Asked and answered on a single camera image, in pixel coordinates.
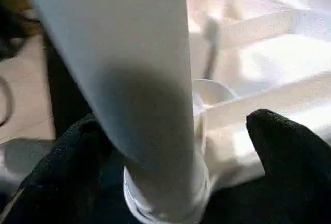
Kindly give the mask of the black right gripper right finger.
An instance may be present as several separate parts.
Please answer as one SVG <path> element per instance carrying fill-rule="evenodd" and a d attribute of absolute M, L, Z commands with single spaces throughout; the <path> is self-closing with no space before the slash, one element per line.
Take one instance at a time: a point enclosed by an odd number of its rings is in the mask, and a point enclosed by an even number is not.
<path fill-rule="evenodd" d="M 268 109 L 246 117 L 270 192 L 271 223 L 330 223 L 330 146 L 306 126 Z"/>

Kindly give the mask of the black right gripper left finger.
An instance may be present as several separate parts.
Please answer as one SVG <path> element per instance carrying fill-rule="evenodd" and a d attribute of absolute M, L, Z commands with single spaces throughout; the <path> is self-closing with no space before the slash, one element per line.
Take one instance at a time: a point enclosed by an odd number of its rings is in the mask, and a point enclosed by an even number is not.
<path fill-rule="evenodd" d="M 122 159 L 90 114 L 21 182 L 1 223 L 121 223 Z"/>

